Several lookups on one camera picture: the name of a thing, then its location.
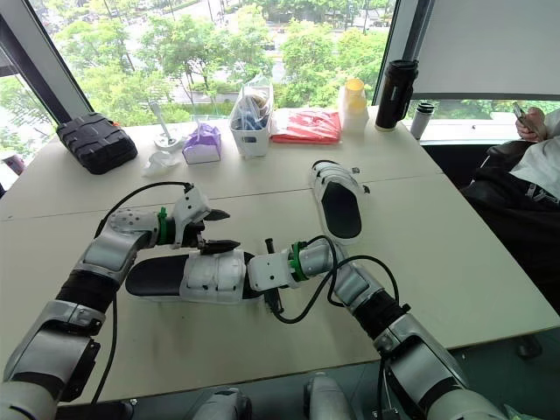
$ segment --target black cable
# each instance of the black cable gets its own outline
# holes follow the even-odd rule
[[[321,283],[319,284],[319,286],[317,287],[317,289],[315,290],[315,293],[313,293],[313,296],[311,297],[311,299],[309,300],[309,302],[307,303],[307,306],[302,310],[302,312],[297,315],[295,318],[285,318],[283,317],[279,311],[272,311],[272,314],[275,316],[276,319],[278,319],[280,322],[283,322],[285,324],[296,324],[297,322],[301,321],[303,318],[305,318],[305,316],[309,313],[309,311],[311,310],[311,308],[313,307],[313,305],[315,304],[315,302],[317,301],[317,298],[319,297],[319,294],[321,293],[321,291],[323,290],[323,288],[325,287],[325,284],[327,284],[327,282],[329,281],[329,279],[332,277],[332,281],[331,281],[331,287],[334,289],[334,284],[336,282],[336,274],[337,274],[337,270],[334,269],[334,267],[336,267],[338,265],[338,259],[336,257],[336,248],[334,247],[334,243],[333,240],[331,238],[329,238],[328,236],[325,236],[323,234],[320,234],[319,236],[315,236],[313,239],[311,239],[310,241],[308,241],[305,245],[311,245],[312,243],[318,241],[319,239],[324,239],[328,242],[329,247],[331,248],[331,255],[332,255],[332,269],[326,274],[326,276],[323,278],[323,280],[321,281]]]
[[[321,238],[324,239],[325,237],[323,235],[317,236],[317,237],[311,239],[309,242],[307,242],[307,244],[313,243],[313,242],[315,242],[315,241],[317,241],[318,239],[321,239]],[[315,293],[313,293],[313,296],[311,297],[307,306],[302,310],[302,312],[298,316],[296,316],[295,318],[285,318],[278,311],[272,311],[272,314],[275,316],[276,319],[278,319],[280,322],[283,322],[285,324],[296,324],[297,322],[301,321],[309,313],[309,311],[311,310],[311,308],[313,307],[313,305],[317,301],[317,298],[319,297],[320,292],[323,290],[323,288],[325,287],[325,284],[329,281],[329,279],[331,277],[333,277],[333,281],[331,283],[331,286],[334,288],[334,286],[333,286],[334,278],[336,277],[337,271],[341,267],[343,267],[345,264],[348,264],[348,263],[350,263],[352,261],[356,261],[356,260],[371,261],[373,263],[379,264],[385,270],[385,272],[388,275],[388,278],[391,281],[391,284],[393,285],[393,294],[394,294],[394,297],[395,297],[395,301],[396,301],[397,304],[399,304],[399,287],[396,284],[395,276],[393,276],[393,273],[391,272],[390,268],[385,264],[385,262],[383,262],[380,259],[375,258],[374,256],[371,256],[371,255],[353,255],[353,256],[350,256],[348,258],[345,258],[344,260],[339,262],[337,265],[333,265],[332,269],[326,274],[326,276],[323,278],[323,280],[319,284],[318,288],[315,290]]]
[[[325,284],[329,281],[329,279],[331,278],[331,271],[328,272],[328,274],[325,276],[325,278],[323,278],[323,280],[321,281],[320,285],[318,286],[318,288],[315,290],[315,293],[313,293],[313,296],[311,297],[311,299],[309,300],[309,303],[307,304],[307,306],[302,310],[302,312],[297,315],[295,318],[284,318],[282,315],[280,315],[279,312],[277,311],[273,311],[272,314],[276,317],[276,319],[278,319],[280,322],[284,322],[285,324],[296,324],[297,322],[301,321],[303,318],[305,318],[305,316],[309,313],[309,311],[311,310],[311,308],[313,307],[313,304],[315,304],[315,301],[317,300],[317,298],[319,297],[319,293],[323,290],[323,288],[325,287]]]
[[[385,264],[385,262],[383,262],[380,259],[375,258],[374,256],[371,255],[353,255],[353,256],[349,256],[348,258],[342,260],[341,262],[339,262],[339,266],[337,267],[337,270],[339,270],[343,265],[348,264],[352,261],[355,260],[368,260],[371,261],[372,263],[376,263],[379,266],[381,266],[385,272],[388,275],[389,280],[391,281],[391,284],[393,285],[393,295],[395,298],[396,303],[399,303],[399,286],[396,284],[396,280],[395,280],[395,276],[393,276],[393,273],[391,272],[390,268]]]
[[[153,184],[144,185],[141,186],[140,188],[137,188],[133,192],[127,194],[125,197],[120,199],[114,206],[111,207],[111,209],[107,212],[107,214],[105,214],[105,217],[103,217],[103,219],[101,219],[101,221],[99,222],[99,225],[97,226],[97,230],[95,230],[94,238],[99,236],[99,234],[102,232],[103,227],[105,226],[105,223],[107,223],[107,219],[109,218],[109,216],[117,208],[119,208],[125,201],[134,197],[138,193],[141,193],[142,191],[147,190],[149,188],[153,188],[155,186],[182,186],[183,188],[185,188],[185,192],[187,192],[192,187],[192,185],[189,184],[188,182],[162,181],[162,182],[155,182]],[[105,386],[105,382],[107,381],[109,372],[111,370],[111,367],[113,366],[113,359],[115,358],[115,352],[116,352],[116,337],[117,337],[117,309],[116,309],[116,296],[115,296],[113,297],[113,338],[111,339],[111,350],[108,355],[107,365],[105,366],[105,370],[103,370],[103,374],[101,375],[101,380],[99,381],[99,385],[97,385],[97,389],[95,390],[94,397],[92,398],[91,403],[89,404],[89,410],[87,411],[87,418],[90,418],[92,416],[94,412],[94,406],[99,401],[99,397],[102,394],[103,387]]]
[[[91,399],[91,403],[89,404],[89,410],[87,413],[87,419],[91,418],[94,412],[94,406],[99,401],[99,397],[102,394],[103,387],[105,386],[105,381],[109,376],[109,371],[111,370],[111,366],[113,366],[113,359],[115,358],[116,352],[116,334],[117,334],[117,310],[116,310],[116,296],[113,297],[113,338],[111,339],[111,350],[108,354],[107,365],[105,366],[105,370],[101,375],[101,380],[99,381],[99,385],[97,385],[97,389],[95,390],[94,397]]]
[[[329,238],[328,236],[325,236],[323,234],[320,234],[319,236],[315,236],[313,239],[311,239],[310,241],[307,242],[307,244],[311,244],[314,243],[315,241],[318,241],[319,239],[324,239],[325,241],[328,242],[329,247],[331,248],[331,255],[332,255],[332,266],[336,267],[337,265],[339,265],[339,260],[337,258],[336,255],[336,248],[334,247],[334,243],[333,240],[331,238]],[[336,276],[337,276],[338,271],[335,270],[332,273],[332,281],[331,284],[329,286],[329,291],[326,294],[326,300],[329,301],[329,304],[333,305],[333,306],[337,306],[339,308],[344,308],[344,305],[336,302],[333,300],[333,293],[334,293],[334,286],[336,285]]]
[[[383,420],[383,377],[385,372],[385,358],[382,356],[379,360],[379,374],[377,376],[377,419]]]
[[[162,181],[162,182],[155,182],[153,184],[148,184],[148,185],[141,186],[140,188],[138,188],[138,189],[134,190],[133,192],[131,192],[130,194],[126,195],[123,199],[120,199],[118,203],[116,203],[113,207],[111,207],[111,209],[107,212],[107,214],[105,214],[105,217],[103,217],[103,219],[101,219],[101,221],[99,222],[99,225],[97,226],[97,230],[95,230],[94,238],[99,236],[99,234],[102,232],[103,227],[105,226],[105,223],[107,223],[107,219],[109,218],[109,216],[117,208],[122,206],[125,201],[131,199],[132,197],[134,197],[138,193],[141,193],[144,190],[147,190],[149,188],[153,188],[154,186],[183,186],[185,189],[188,189],[188,188],[191,187],[191,184],[189,184],[188,182]]]

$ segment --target hand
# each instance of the hand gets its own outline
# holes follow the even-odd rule
[[[534,143],[538,143],[541,141],[539,139],[539,136],[542,140],[545,140],[546,127],[544,125],[543,111],[540,108],[531,107],[527,110],[527,114],[525,115],[525,118],[527,120],[530,120],[535,125],[536,130],[538,131],[538,135],[533,131],[531,131],[530,129],[528,129],[527,127],[525,127],[518,120],[515,122],[515,127],[517,128],[517,134],[519,134],[519,137],[521,137],[523,140],[526,140],[528,142],[534,142]]]

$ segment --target plastic bag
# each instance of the plastic bag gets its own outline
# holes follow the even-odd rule
[[[148,157],[148,162],[142,169],[142,176],[150,178],[164,175],[178,163],[179,161],[169,151],[157,151]]]
[[[217,127],[200,124],[185,142],[183,156],[188,164],[215,162],[221,156],[221,133]]]
[[[257,75],[241,87],[234,109],[229,117],[232,130],[263,130],[272,110],[270,80]]]
[[[337,111],[282,108],[274,111],[270,134],[276,143],[333,144],[340,140]]]

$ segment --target black water bottle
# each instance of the black water bottle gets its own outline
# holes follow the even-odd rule
[[[412,84],[418,76],[418,61],[391,61],[385,76],[375,127],[381,131],[391,131],[406,116],[412,97]]]

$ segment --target purple tissue box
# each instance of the purple tissue box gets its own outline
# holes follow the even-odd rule
[[[218,128],[202,123],[186,138],[183,156],[188,164],[220,160],[221,134]]]

